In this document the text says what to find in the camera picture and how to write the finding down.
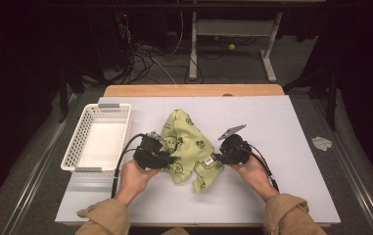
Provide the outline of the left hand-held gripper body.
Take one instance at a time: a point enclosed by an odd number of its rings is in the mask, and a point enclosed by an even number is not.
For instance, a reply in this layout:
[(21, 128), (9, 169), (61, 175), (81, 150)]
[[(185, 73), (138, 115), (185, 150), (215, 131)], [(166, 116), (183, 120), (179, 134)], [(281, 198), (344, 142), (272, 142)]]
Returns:
[(134, 160), (142, 169), (161, 169), (172, 164), (166, 164), (164, 158), (171, 157), (170, 152), (162, 151), (164, 138), (156, 132), (143, 135), (140, 145), (133, 155)]

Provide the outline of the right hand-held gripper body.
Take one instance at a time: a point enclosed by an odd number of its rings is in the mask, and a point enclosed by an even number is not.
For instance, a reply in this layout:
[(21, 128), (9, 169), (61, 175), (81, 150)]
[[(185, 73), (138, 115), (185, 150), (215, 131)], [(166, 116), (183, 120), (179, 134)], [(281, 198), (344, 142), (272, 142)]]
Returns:
[(237, 134), (238, 131), (245, 128), (246, 125), (238, 125), (228, 128), (218, 140), (222, 140), (219, 147), (221, 155), (225, 156), (226, 163), (224, 165), (237, 165), (245, 164), (251, 155), (251, 147), (247, 141), (245, 141), (240, 135)]

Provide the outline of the green printed baby romper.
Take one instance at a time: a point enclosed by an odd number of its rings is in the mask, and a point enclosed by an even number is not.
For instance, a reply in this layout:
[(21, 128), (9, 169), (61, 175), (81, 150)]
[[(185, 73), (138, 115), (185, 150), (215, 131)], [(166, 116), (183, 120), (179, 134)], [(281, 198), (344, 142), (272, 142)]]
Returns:
[(205, 193), (224, 170), (223, 164), (214, 157), (214, 147), (209, 139), (181, 109), (170, 113), (161, 137), (165, 139), (162, 150), (175, 157), (175, 162), (163, 171), (175, 183), (186, 181), (196, 172), (197, 178), (193, 181), (195, 192)]

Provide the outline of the white plastic basket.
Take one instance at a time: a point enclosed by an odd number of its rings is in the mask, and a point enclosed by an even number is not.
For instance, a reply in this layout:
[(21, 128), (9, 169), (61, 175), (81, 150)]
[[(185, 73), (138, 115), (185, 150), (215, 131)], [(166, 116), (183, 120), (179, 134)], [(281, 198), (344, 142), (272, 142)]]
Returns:
[(106, 172), (117, 168), (131, 128), (129, 104), (88, 104), (61, 163), (61, 169), (76, 172)]

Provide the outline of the person's right hand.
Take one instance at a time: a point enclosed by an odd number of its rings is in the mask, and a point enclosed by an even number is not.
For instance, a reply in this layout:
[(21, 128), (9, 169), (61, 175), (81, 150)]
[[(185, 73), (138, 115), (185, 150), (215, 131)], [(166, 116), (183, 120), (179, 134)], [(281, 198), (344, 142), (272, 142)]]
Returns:
[(278, 191), (270, 183), (265, 169), (254, 157), (250, 157), (245, 164), (232, 164), (231, 167), (258, 193), (265, 203), (278, 195)]

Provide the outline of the person's left hand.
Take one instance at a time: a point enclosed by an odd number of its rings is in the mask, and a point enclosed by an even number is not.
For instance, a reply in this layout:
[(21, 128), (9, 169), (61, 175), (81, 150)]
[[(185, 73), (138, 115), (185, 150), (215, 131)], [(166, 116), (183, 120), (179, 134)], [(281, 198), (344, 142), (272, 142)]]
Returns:
[(114, 199), (128, 207), (159, 172), (158, 169), (142, 169), (134, 160), (125, 163), (121, 169), (120, 186)]

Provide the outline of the white board sheet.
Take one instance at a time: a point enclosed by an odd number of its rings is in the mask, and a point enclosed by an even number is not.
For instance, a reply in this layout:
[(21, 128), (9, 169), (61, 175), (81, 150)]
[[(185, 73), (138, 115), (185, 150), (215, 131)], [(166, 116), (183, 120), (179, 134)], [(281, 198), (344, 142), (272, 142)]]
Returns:
[[(306, 199), (319, 224), (340, 218), (311, 153), (289, 97), (119, 97), (131, 107), (133, 134), (161, 130), (169, 114), (181, 109), (218, 145), (228, 128), (242, 125), (241, 136), (265, 156), (281, 192)], [(263, 200), (232, 168), (226, 168), (203, 194), (193, 181), (175, 183), (160, 173), (129, 206), (135, 226), (258, 226)]]

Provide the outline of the person's tan trouser leg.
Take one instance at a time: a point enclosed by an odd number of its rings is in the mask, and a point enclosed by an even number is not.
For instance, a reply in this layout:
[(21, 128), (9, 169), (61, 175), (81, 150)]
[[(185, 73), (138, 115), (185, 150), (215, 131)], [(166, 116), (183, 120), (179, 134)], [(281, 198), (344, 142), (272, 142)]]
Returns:
[(190, 235), (183, 227), (171, 228), (161, 235)]

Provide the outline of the crumpled white paper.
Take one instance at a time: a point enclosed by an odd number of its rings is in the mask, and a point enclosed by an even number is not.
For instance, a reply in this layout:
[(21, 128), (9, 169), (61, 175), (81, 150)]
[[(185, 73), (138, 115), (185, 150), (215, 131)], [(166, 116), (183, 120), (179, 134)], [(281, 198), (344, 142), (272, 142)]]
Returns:
[(314, 137), (312, 138), (312, 143), (314, 145), (315, 148), (321, 150), (321, 151), (324, 151), (326, 152), (328, 149), (330, 149), (333, 145), (333, 142), (328, 140), (328, 139), (325, 139), (325, 138), (322, 138), (322, 137)]

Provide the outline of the black stand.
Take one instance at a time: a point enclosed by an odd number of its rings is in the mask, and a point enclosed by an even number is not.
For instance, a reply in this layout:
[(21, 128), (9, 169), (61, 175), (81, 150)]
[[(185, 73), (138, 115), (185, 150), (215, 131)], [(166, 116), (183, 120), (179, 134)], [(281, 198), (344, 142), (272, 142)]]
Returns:
[(309, 87), (310, 99), (327, 98), (326, 120), (333, 131), (336, 130), (335, 112), (337, 107), (338, 69), (325, 66), (302, 74), (300, 78), (283, 86), (285, 93), (296, 87)]
[(76, 94), (82, 94), (84, 92), (82, 73), (80, 69), (73, 64), (62, 65), (59, 72), (59, 97), (61, 109), (59, 123), (62, 123), (65, 120), (69, 112), (68, 88)]

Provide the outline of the metal floor rail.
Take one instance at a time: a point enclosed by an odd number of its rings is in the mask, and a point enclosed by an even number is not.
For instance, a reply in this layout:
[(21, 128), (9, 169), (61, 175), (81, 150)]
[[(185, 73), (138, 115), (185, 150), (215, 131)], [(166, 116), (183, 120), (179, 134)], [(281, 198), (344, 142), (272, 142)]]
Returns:
[(333, 140), (333, 149), (337, 151), (339, 155), (339, 162), (341, 168), (350, 183), (350, 187), (356, 197), (370, 227), (373, 231), (373, 198), (370, 192), (366, 189), (363, 180), (360, 178), (358, 171), (354, 168), (353, 161), (350, 159), (350, 155), (347, 149), (343, 145), (339, 133), (330, 127), (330, 124), (326, 118), (326, 111), (320, 101), (312, 102), (314, 109), (317, 111), (320, 119), (325, 125), (329, 132), (331, 139)]
[(67, 125), (67, 115), (79, 99), (79, 95), (71, 94), (66, 99), (68, 110), (63, 113), (59, 109), (60, 98), (56, 96), (53, 100), (53, 112), (30, 138), (14, 164), (2, 187), (3, 191), (0, 191), (0, 196), (4, 197), (4, 201), (12, 204), (1, 235), (15, 235), (19, 230), (50, 165), (58, 140)]

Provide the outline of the white desk frame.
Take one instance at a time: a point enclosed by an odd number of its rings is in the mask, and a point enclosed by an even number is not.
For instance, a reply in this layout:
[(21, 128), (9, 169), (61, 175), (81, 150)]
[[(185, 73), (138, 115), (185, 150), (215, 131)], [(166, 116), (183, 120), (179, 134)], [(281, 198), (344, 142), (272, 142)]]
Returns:
[(276, 14), (271, 21), (244, 21), (244, 20), (199, 20), (196, 12), (192, 17), (191, 54), (189, 63), (189, 79), (198, 77), (197, 38), (204, 36), (258, 36), (267, 37), (268, 44), (265, 50), (259, 52), (268, 81), (277, 81), (270, 53), (281, 23), (283, 13)]

